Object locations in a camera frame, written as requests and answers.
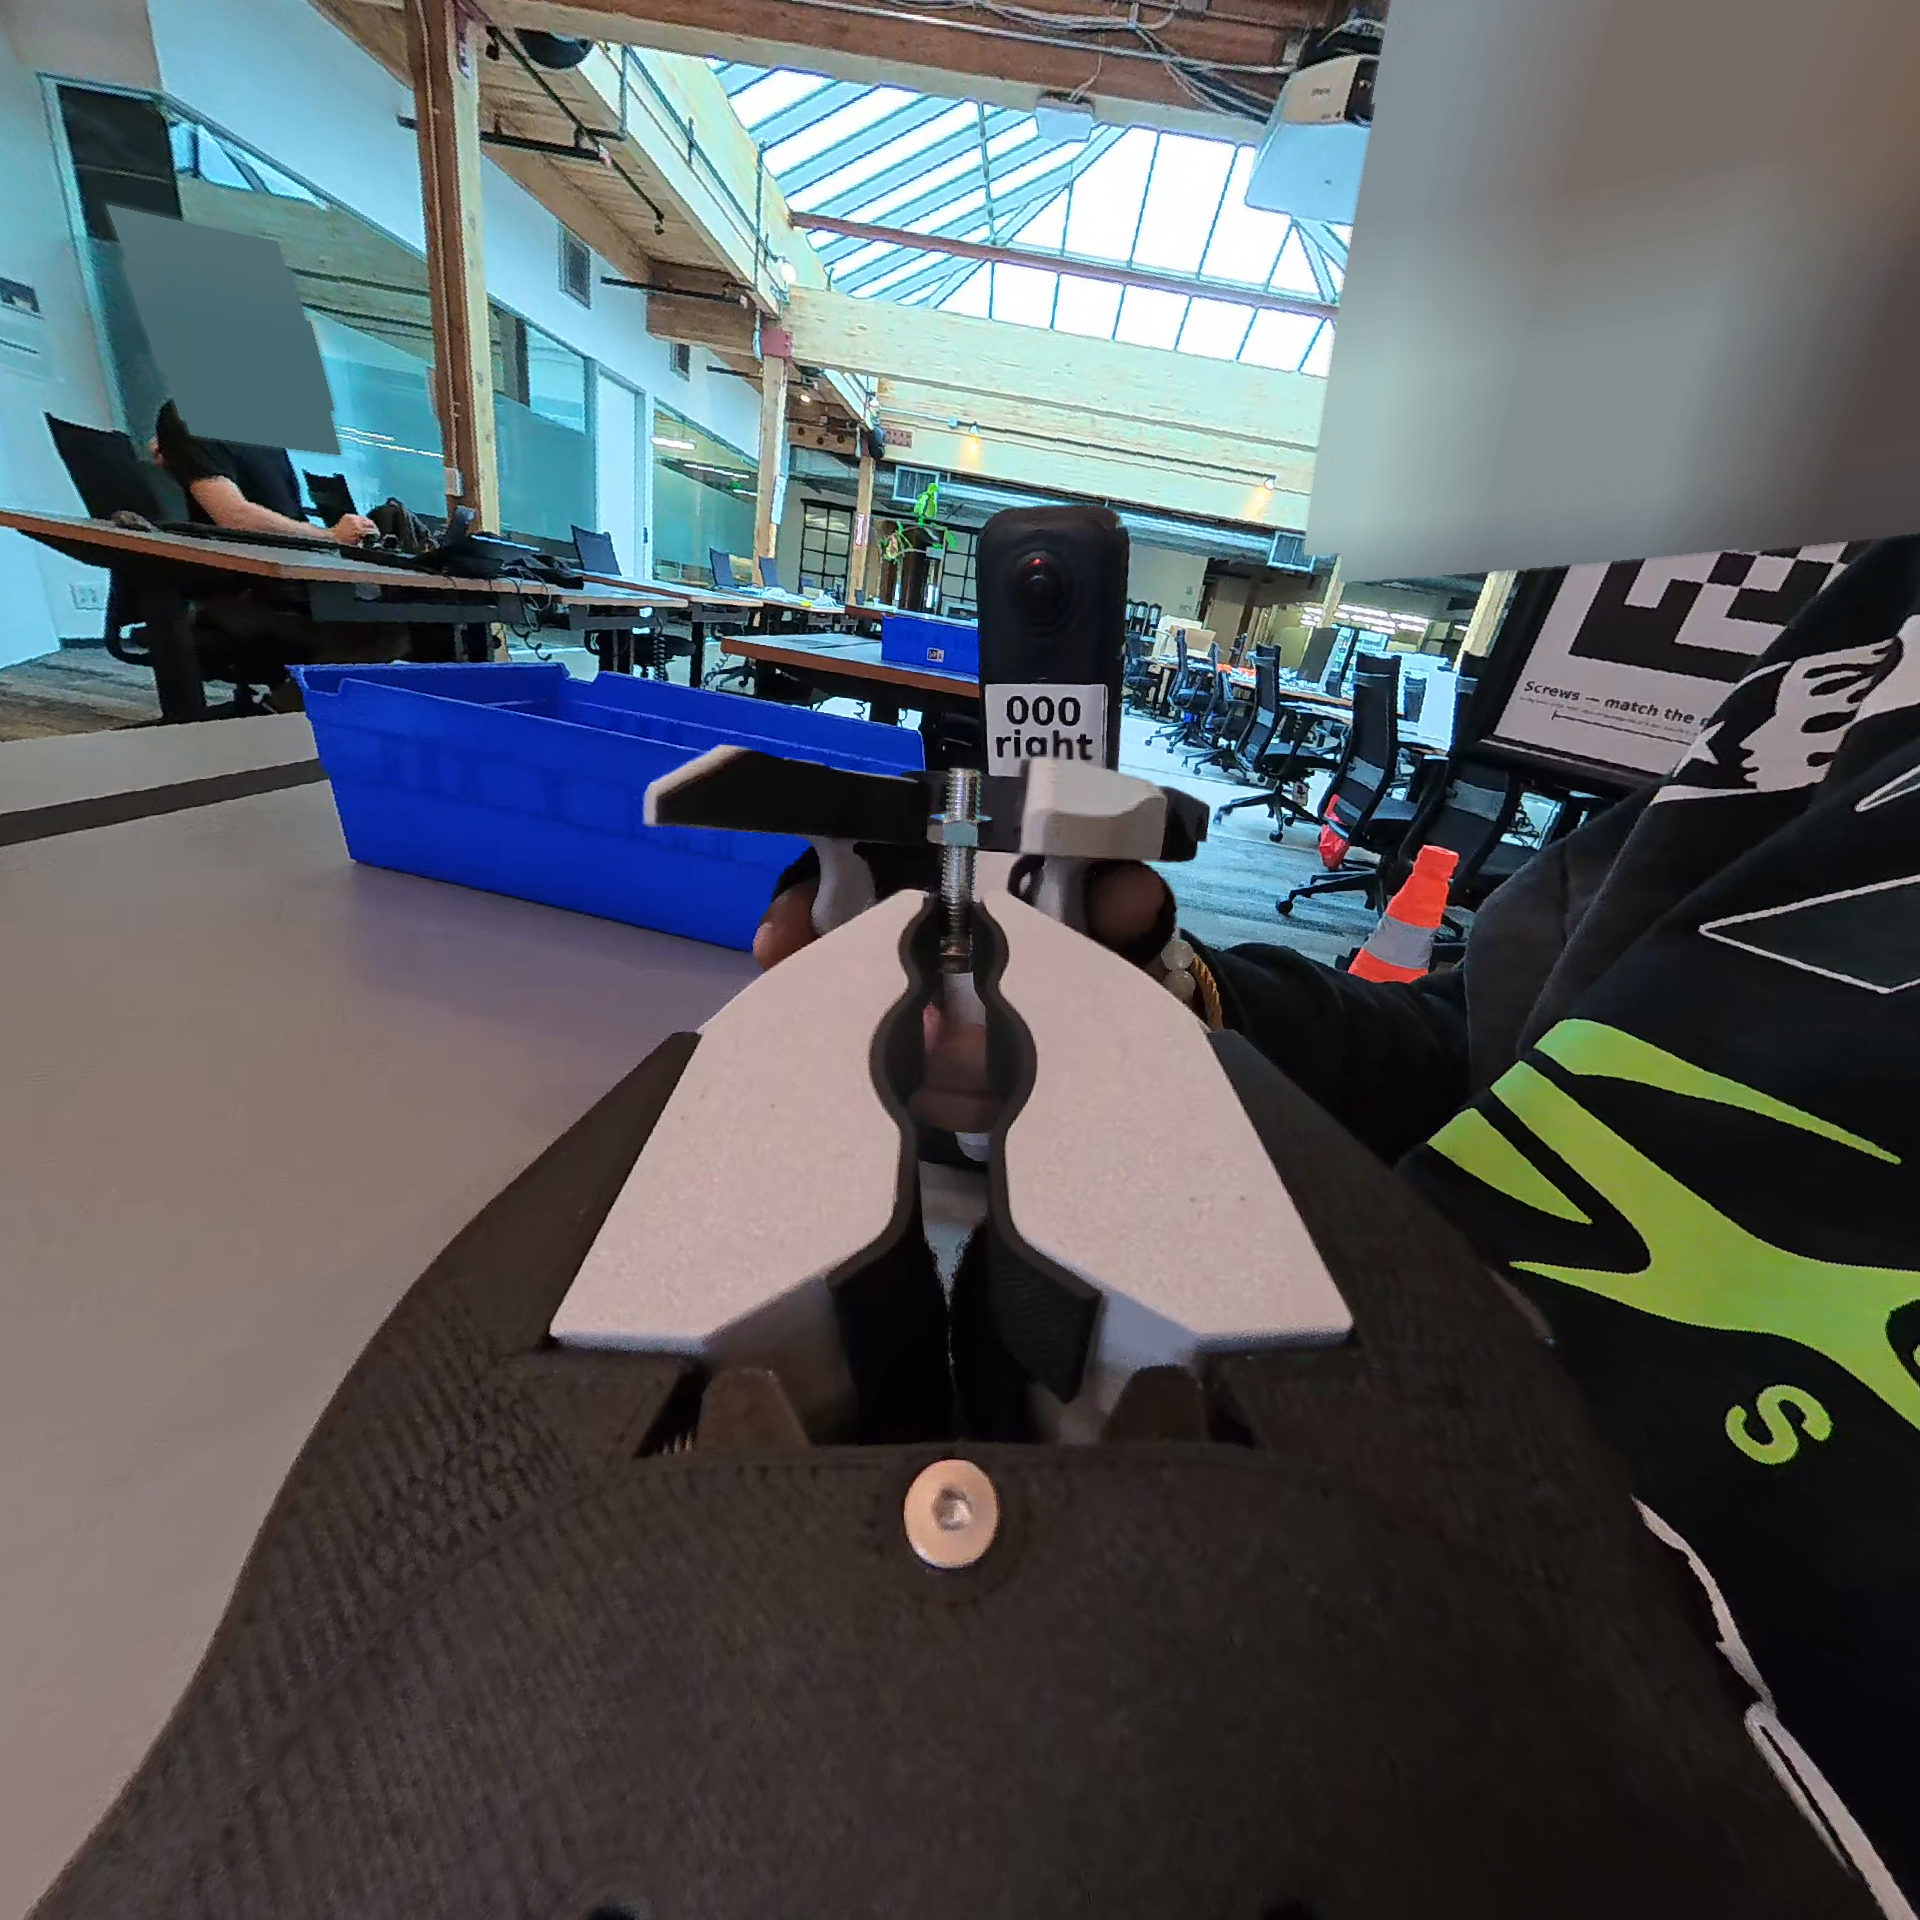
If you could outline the wooden office desk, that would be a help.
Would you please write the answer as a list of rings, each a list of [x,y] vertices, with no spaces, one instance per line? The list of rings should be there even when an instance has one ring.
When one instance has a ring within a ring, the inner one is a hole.
[[[516,577],[452,577],[406,566],[353,560],[343,548],[267,548],[257,543],[129,528],[87,516],[6,508],[4,528],[20,531],[72,560],[104,566],[124,589],[130,617],[145,626],[146,662],[158,679],[161,717],[196,726],[210,717],[206,669],[189,605],[233,589],[288,589],[297,608],[332,626],[435,626],[452,641],[452,660],[478,662],[492,633],[635,633],[661,611],[689,611],[687,592],[653,584],[554,589]]]
[[[880,703],[886,709],[979,706],[977,677],[886,660],[874,641],[727,633],[710,637],[710,646],[721,657],[748,660],[754,669],[781,669],[823,694]]]

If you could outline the long thin silver bolt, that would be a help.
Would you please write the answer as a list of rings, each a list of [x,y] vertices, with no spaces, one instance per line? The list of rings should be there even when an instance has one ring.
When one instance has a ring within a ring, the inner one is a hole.
[[[973,768],[947,768],[943,792],[935,814],[973,814],[983,819],[979,810],[983,775]],[[941,971],[943,972],[973,972],[973,885],[977,885],[977,855],[973,863],[943,863],[941,859]]]

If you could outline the person's right forearm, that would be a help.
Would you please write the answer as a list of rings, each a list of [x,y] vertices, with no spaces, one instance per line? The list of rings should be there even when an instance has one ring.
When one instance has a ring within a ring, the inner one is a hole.
[[[1468,963],[1362,980],[1275,942],[1200,942],[1197,955],[1211,971],[1224,1028],[1387,1165],[1489,1088]]]

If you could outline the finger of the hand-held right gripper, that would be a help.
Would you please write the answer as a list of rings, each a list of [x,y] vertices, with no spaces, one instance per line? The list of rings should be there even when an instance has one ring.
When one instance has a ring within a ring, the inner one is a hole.
[[[1186,789],[1092,762],[1021,768],[1020,853],[1035,855],[1031,906],[1084,931],[1093,863],[1186,863],[1209,839],[1211,810]]]
[[[819,855],[813,931],[835,931],[874,903],[860,844],[931,844],[924,829],[941,780],[886,777],[719,745],[645,792],[653,829],[742,829],[803,835]]]

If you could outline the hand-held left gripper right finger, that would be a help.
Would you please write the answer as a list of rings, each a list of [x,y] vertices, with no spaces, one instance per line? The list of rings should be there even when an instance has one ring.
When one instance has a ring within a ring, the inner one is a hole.
[[[1026,1411],[1115,1411],[1144,1368],[1326,1348],[1354,1320],[1209,1032],[1020,897],[977,903],[1002,1098],[991,1345]]]

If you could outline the white hanging ceiling unit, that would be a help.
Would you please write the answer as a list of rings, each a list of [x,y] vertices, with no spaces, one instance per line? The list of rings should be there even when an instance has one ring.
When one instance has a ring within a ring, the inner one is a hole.
[[[1244,205],[1353,227],[1384,24],[1353,13],[1308,40],[1251,162]]]

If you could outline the green plant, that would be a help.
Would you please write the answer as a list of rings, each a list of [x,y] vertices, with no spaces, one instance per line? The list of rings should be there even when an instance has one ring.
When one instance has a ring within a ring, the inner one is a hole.
[[[951,540],[947,525],[941,523],[941,477],[900,469],[898,482],[905,482],[909,477],[921,477],[924,491],[886,534],[881,570],[889,574],[896,605],[900,611],[929,611]]]

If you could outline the wooden pillar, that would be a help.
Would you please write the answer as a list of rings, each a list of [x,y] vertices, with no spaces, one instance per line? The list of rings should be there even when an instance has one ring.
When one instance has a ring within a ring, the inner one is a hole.
[[[435,410],[443,497],[501,528],[492,331],[485,260],[485,142],[471,4],[402,4],[414,105]]]

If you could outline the black printed shirt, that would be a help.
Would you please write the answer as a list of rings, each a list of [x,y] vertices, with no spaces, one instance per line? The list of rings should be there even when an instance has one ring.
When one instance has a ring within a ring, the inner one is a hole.
[[[1916,540],[1524,865],[1566,942],[1404,1163],[1548,1322],[1751,1741],[1916,1915]]]

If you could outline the orange traffic cone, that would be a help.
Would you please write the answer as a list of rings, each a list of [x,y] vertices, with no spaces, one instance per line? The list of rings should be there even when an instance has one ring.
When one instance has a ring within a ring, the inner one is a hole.
[[[1350,960],[1350,976],[1400,986],[1427,976],[1434,939],[1451,906],[1458,863],[1460,855],[1444,844],[1423,844],[1415,855],[1404,885]]]

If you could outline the white desk sign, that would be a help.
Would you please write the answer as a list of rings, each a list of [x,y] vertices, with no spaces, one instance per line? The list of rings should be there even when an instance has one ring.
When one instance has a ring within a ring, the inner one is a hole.
[[[1863,553],[1827,543],[1521,570],[1460,731],[1599,782],[1666,777]]]

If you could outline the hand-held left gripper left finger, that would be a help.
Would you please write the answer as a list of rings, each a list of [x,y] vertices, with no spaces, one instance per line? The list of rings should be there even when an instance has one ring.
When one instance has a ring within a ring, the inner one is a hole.
[[[909,1001],[898,890],[710,1016],[554,1320],[564,1348],[768,1368],[797,1411],[852,1411],[832,1280],[905,1225],[905,1123],[874,1081]]]

